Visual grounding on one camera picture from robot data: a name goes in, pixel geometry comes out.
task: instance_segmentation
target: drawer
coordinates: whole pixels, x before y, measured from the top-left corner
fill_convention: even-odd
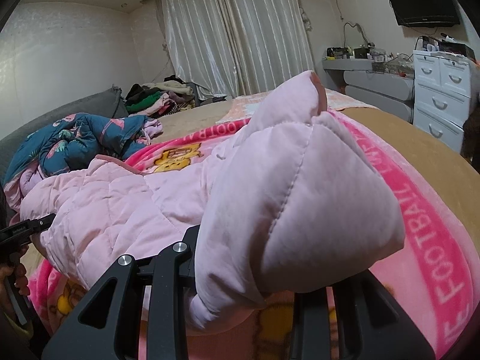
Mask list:
[[[439,61],[442,88],[471,97],[470,66],[450,59],[440,58]]]
[[[418,81],[415,85],[415,102],[425,104],[434,114],[458,126],[463,126],[469,118],[470,110],[473,110],[470,106],[470,98],[454,92],[441,93],[423,86]]]
[[[414,54],[415,79],[440,86],[439,58]]]
[[[413,125],[442,141],[453,151],[460,153],[462,150],[463,130],[454,123],[432,114],[419,104],[415,104]]]

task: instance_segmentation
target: black television screen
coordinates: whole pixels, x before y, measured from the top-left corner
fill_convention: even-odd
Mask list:
[[[452,27],[460,24],[453,0],[390,0],[399,26]]]

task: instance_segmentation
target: metal bolt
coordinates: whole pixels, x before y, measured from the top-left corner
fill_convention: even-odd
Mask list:
[[[177,242],[175,245],[173,245],[173,250],[177,253],[182,253],[183,251],[186,251],[187,248],[188,245],[185,242]]]
[[[121,266],[127,266],[128,264],[131,263],[131,256],[129,256],[128,254],[124,254],[123,256],[120,256],[120,258],[118,259],[118,263],[121,265]]]

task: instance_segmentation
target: wall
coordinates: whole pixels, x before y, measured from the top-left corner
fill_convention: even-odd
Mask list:
[[[0,139],[60,105],[143,81],[129,15],[75,3],[21,4],[0,32]]]
[[[158,25],[155,0],[146,0],[145,5],[135,9],[129,17],[143,82],[157,83],[175,74],[170,57],[163,47],[165,37]]]
[[[325,86],[336,89],[330,76],[322,68],[322,59],[326,56],[327,47],[338,47],[340,45],[341,35],[332,1],[300,0],[300,5],[311,22],[312,30],[307,31],[307,35],[316,72]]]
[[[423,34],[433,34],[434,28],[406,28],[399,26],[395,19],[389,0],[338,0],[338,4],[345,21],[359,23],[367,36],[377,47],[386,49],[387,52],[411,54],[414,49],[417,38]],[[436,31],[438,37],[440,32],[448,33],[458,41],[468,44],[477,56],[480,56],[480,39],[474,30],[465,12],[461,8],[461,25],[452,28],[439,28]],[[335,6],[336,17],[339,12]],[[344,21],[337,21],[342,31],[343,43],[343,25]],[[363,43],[362,36],[358,30],[346,27],[346,44],[356,47]]]

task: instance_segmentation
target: gray headboard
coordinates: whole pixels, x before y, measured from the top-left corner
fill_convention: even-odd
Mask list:
[[[121,99],[121,94],[122,90],[120,88],[111,87],[104,92],[96,93],[72,103],[62,105],[28,122],[0,140],[0,181],[2,185],[3,178],[12,157],[29,134],[47,124],[78,112],[114,118],[127,117],[128,112]]]

